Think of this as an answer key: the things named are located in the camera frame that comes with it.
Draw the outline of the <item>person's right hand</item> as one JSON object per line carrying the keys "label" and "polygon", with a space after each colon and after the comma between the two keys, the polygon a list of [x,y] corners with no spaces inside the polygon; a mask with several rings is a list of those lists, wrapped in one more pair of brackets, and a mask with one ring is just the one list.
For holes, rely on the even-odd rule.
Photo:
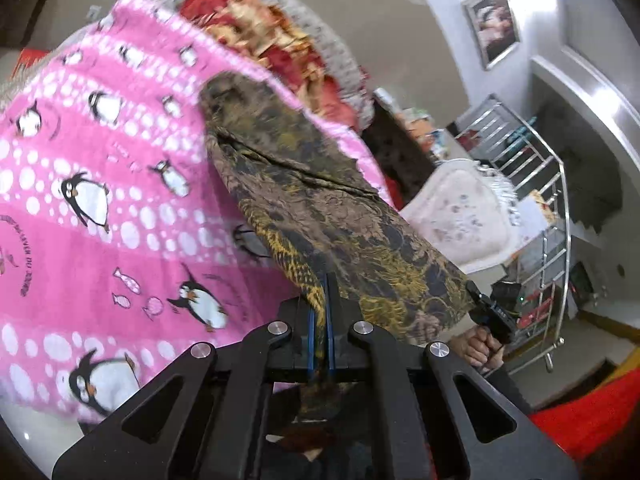
{"label": "person's right hand", "polygon": [[483,326],[453,336],[449,348],[479,372],[488,373],[503,366],[503,344]]}

